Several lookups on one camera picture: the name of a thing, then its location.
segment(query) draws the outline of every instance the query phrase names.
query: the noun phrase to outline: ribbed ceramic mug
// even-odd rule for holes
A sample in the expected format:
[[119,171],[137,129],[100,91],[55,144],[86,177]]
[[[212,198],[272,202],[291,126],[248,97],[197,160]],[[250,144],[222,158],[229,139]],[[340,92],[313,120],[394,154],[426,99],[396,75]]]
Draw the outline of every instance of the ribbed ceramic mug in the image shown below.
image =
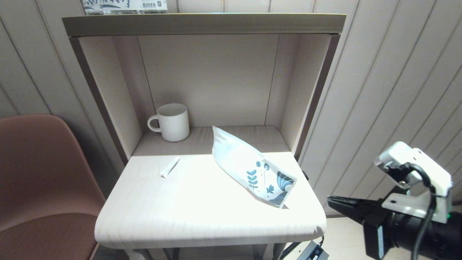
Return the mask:
[[[159,120],[159,128],[152,127],[152,120]],[[188,109],[183,104],[166,104],[157,109],[157,115],[147,120],[147,126],[154,132],[160,132],[169,142],[178,142],[189,135]]]

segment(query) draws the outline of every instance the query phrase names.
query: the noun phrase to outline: white tabletop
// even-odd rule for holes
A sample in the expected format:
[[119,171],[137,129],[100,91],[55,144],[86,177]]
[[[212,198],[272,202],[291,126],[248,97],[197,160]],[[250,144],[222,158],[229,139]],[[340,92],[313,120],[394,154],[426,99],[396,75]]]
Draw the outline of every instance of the white tabletop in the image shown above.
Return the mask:
[[110,248],[173,248],[307,241],[326,231],[324,211],[291,152],[264,153],[299,181],[285,209],[259,201],[212,155],[132,156],[104,205],[95,238]]

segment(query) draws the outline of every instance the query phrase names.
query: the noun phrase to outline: striped wallpaper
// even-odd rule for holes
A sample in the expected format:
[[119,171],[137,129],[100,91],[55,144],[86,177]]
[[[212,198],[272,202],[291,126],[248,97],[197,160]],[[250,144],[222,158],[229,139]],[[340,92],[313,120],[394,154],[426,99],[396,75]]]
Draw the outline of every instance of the striped wallpaper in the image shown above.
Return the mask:
[[[453,175],[462,200],[462,2],[167,0],[169,12],[346,13],[300,159],[320,201],[376,199],[393,186],[372,160],[401,140]],[[0,1],[0,118],[48,113],[79,140],[107,195],[123,164],[61,22],[80,0]],[[422,192],[416,187],[415,193]],[[328,214],[335,211],[325,207]]]

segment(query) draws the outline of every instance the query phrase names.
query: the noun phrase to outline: plastic bag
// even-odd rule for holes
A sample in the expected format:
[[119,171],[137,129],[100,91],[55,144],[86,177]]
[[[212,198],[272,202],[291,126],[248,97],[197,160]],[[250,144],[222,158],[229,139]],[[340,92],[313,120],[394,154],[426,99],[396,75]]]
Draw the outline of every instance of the plastic bag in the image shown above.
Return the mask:
[[218,165],[257,197],[282,208],[297,179],[265,159],[250,144],[213,127],[212,155]]

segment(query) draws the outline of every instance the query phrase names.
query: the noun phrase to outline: shelf board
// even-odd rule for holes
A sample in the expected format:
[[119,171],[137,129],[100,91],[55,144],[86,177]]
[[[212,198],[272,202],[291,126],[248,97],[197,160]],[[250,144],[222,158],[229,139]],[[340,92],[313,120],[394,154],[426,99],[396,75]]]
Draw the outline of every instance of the shelf board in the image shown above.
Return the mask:
[[341,33],[344,14],[125,14],[63,18],[69,37],[173,34]]
[[[290,152],[279,130],[273,126],[225,126],[221,129],[241,138],[262,153]],[[212,153],[211,127],[192,127],[183,141],[168,142],[160,133],[144,134],[132,156],[207,155]]]

